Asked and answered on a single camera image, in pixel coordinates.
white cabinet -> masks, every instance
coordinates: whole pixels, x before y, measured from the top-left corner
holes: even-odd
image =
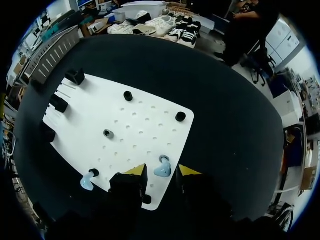
[[[266,37],[266,41],[273,49],[277,49],[290,32],[289,25],[280,18]]]
[[[285,60],[293,50],[299,45],[299,40],[294,35],[293,32],[290,32],[289,35],[284,39],[280,46],[276,49],[276,52],[279,54],[282,60]]]

black block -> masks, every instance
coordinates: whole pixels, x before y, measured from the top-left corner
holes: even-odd
[[[47,143],[52,143],[55,140],[56,132],[43,121],[40,123],[40,132],[43,140]]]
[[[51,96],[50,103],[52,106],[55,107],[55,110],[57,110],[60,113],[64,113],[69,105],[63,98],[55,94]]]
[[[79,86],[85,80],[85,73],[82,68],[79,71],[71,69],[66,72],[65,78]]]

shelf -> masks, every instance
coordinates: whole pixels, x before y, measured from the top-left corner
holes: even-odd
[[[80,6],[78,6],[78,8],[81,8],[82,6],[87,5],[87,4],[89,4],[89,3],[92,3],[92,2],[95,2],[95,1],[96,1],[96,0],[87,1],[87,2],[85,2],[84,4],[81,4]]]

small black cylinder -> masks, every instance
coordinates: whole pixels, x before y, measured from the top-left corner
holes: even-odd
[[[151,203],[151,196],[149,196],[149,195],[144,195],[144,196],[143,196],[143,203],[144,203],[144,204],[150,204],[150,203]]]
[[[40,132],[45,142],[52,143],[55,140],[56,132],[43,121],[40,123]]]
[[[126,92],[123,94],[123,96],[124,96],[125,100],[127,100],[128,102],[130,102],[130,101],[132,101],[132,99],[134,99],[134,98],[132,97],[131,92],[129,92],[129,91],[126,91]]]
[[[94,174],[93,177],[94,177],[94,178],[97,177],[97,176],[99,176],[99,171],[98,171],[97,169],[95,169],[95,168],[90,169],[90,170],[89,170],[89,173],[91,173],[91,172],[93,172],[93,174]]]
[[[186,114],[182,111],[178,112],[177,115],[175,116],[175,120],[178,122],[183,122],[186,119]]]

white sneaker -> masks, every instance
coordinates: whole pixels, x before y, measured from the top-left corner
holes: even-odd
[[[176,26],[176,19],[174,17],[165,15],[147,21],[145,25],[154,27],[156,29],[156,33],[153,34],[153,36],[164,37]]]
[[[135,35],[152,35],[157,32],[154,26],[146,26],[144,24],[138,24],[132,29],[132,33]]]
[[[121,24],[115,24],[108,28],[108,34],[132,34],[134,26],[127,20]]]

